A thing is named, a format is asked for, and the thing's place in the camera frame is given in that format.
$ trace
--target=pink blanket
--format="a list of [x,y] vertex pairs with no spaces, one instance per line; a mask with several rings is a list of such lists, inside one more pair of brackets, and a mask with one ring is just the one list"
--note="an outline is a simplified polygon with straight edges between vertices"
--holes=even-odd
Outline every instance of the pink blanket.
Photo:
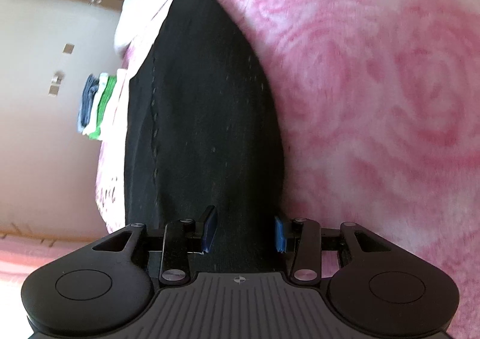
[[[461,293],[450,333],[480,338],[480,0],[219,2],[274,93],[285,211],[440,267]],[[102,209],[117,225],[122,199]]]

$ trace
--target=pink floral bedspread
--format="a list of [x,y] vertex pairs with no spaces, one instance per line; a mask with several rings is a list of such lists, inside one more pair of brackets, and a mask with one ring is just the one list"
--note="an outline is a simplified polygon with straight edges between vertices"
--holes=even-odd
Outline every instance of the pink floral bedspread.
[[450,333],[480,338],[480,0],[219,2],[272,87],[285,211],[356,221],[440,267],[461,292]]

